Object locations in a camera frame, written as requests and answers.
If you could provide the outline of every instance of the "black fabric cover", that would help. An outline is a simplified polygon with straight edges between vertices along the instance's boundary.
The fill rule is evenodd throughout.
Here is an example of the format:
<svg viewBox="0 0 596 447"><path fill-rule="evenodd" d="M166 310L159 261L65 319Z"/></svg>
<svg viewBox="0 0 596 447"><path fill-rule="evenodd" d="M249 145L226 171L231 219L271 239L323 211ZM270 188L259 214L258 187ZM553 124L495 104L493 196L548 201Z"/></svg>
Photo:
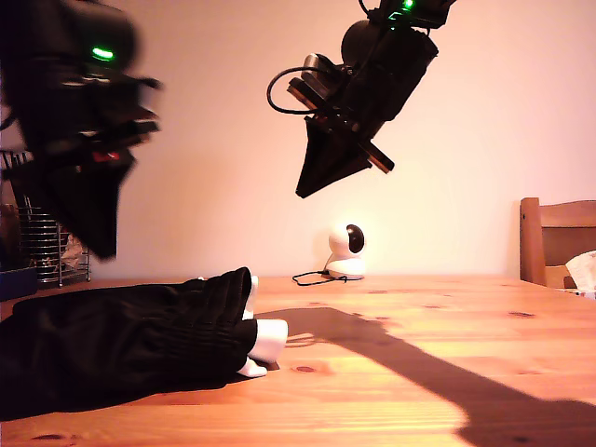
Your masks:
<svg viewBox="0 0 596 447"><path fill-rule="evenodd" d="M254 346L251 273L17 303L0 323L0 420L76 411L235 376Z"/></svg>

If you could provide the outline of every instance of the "dish rack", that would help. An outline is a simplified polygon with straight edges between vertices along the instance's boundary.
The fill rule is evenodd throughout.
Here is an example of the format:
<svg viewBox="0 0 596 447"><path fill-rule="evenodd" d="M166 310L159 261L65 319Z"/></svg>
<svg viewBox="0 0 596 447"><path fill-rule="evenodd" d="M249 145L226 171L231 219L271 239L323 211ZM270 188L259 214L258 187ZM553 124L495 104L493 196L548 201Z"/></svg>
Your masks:
<svg viewBox="0 0 596 447"><path fill-rule="evenodd" d="M2 156L9 168L28 159L25 152L4 151ZM88 249L14 185L13 194L19 211L20 252L29 266L35 267L39 286L62 287L90 281Z"/></svg>

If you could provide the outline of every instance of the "wooden table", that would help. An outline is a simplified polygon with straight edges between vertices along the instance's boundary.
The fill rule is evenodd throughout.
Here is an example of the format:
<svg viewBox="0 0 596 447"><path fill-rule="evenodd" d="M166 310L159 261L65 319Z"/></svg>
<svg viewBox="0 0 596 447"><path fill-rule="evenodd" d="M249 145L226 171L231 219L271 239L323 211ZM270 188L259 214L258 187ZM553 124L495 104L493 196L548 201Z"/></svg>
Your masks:
<svg viewBox="0 0 596 447"><path fill-rule="evenodd" d="M499 277L262 278L257 311L290 324L266 377L5 423L2 445L596 446L588 298Z"/></svg>

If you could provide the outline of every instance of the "chair backrest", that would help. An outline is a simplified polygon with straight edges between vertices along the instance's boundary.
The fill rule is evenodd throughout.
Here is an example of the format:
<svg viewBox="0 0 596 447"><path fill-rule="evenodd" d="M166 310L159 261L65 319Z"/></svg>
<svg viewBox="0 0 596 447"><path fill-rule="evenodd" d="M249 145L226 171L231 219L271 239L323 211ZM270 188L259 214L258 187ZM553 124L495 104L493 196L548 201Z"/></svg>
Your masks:
<svg viewBox="0 0 596 447"><path fill-rule="evenodd" d="M537 197L520 205L520 276L555 289L574 289L565 267L596 250L596 200L541 206Z"/></svg>

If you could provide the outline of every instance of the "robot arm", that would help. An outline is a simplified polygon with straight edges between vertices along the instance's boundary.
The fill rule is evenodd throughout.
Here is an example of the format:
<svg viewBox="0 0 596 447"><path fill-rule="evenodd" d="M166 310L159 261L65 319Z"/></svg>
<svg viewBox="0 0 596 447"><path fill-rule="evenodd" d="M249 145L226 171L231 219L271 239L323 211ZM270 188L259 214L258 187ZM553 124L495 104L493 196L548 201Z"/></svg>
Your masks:
<svg viewBox="0 0 596 447"><path fill-rule="evenodd" d="M343 64L320 54L303 67L282 72L269 85L269 103L278 111L306 118L308 146L296 194L310 196L348 175L375 165L385 173L394 163L371 139L394 119L439 50L430 29L447 21L456 0L382 0L367 20L352 25L342 42ZM423 28L427 32L416 31ZM276 107L271 89L282 75L301 71L288 91L310 111Z"/></svg>
<svg viewBox="0 0 596 447"><path fill-rule="evenodd" d="M154 79L125 74L133 25L97 1L0 0L3 101L34 160L3 176L101 258L115 255L131 145L156 131Z"/></svg>

